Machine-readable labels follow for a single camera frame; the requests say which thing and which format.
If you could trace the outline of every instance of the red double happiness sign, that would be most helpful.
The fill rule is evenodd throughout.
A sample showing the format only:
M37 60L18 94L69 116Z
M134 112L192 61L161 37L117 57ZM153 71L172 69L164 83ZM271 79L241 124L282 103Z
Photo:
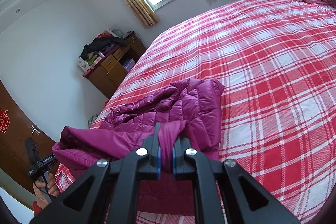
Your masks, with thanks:
M8 110L3 112L3 110L0 108L0 132L6 133L9 124Z

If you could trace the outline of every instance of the wooden desk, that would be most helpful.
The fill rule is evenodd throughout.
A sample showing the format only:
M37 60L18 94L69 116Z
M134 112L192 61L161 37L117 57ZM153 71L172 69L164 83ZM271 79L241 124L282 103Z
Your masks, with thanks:
M129 59L138 62L146 51L134 33L130 34L126 40L129 42L127 47L117 45L108 57L85 76L108 99L112 97L128 73L122 64Z

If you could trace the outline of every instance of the black clamp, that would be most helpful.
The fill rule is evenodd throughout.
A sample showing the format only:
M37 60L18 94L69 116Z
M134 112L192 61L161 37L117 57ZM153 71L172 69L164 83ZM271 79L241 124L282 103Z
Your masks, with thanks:
M159 127L124 159L97 161L30 223L135 223L140 181L160 178ZM187 138L174 144L172 171L176 180L193 182L196 224L225 223L216 182L228 224L300 223L237 162L210 160Z
M51 154L43 159L40 159L37 144L32 138L26 139L25 146L28 154L28 160L31 165L27 171L28 176L33 181L39 180L47 185L50 181L48 177L49 170L51 169L51 167L53 167L53 165L58 162L57 158L54 156L54 154ZM55 197L47 194L48 190L49 189L45 187L41 191L43 192L43 195L48 203L51 203L51 201L54 200Z

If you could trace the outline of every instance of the magenta puffer jacket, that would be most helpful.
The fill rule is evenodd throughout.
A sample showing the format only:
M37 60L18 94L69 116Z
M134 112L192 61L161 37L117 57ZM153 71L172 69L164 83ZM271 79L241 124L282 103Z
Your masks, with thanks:
M156 122L160 122L163 172L160 180L141 182L138 210L194 215L192 184L173 179L171 151L177 136L182 134L193 148L218 160L223 90L216 79L173 82L135 103L113 109L100 129L65 127L52 151L77 178L98 159L122 159L141 147L142 140L152 135Z

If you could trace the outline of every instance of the person's hand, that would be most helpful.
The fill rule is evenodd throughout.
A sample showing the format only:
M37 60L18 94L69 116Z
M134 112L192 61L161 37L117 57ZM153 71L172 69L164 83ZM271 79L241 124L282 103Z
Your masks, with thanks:
M55 181L55 178L53 176L53 174L49 174L48 175L49 177L49 180L50 182L48 182L47 184L47 187L48 187L48 194L51 194L53 196L58 196L59 195L59 191L58 191L58 188L57 188L57 185L56 185L56 181ZM37 187L39 188L43 188L43 191L45 191L45 183L42 182L42 181L35 181L35 184ZM47 205L48 205L48 201L45 199L44 197L44 194L41 192L40 189L38 189L35 184L33 183L33 189L34 189L34 192L35 192L35 196L36 196L36 202L37 202L37 205L44 209Z

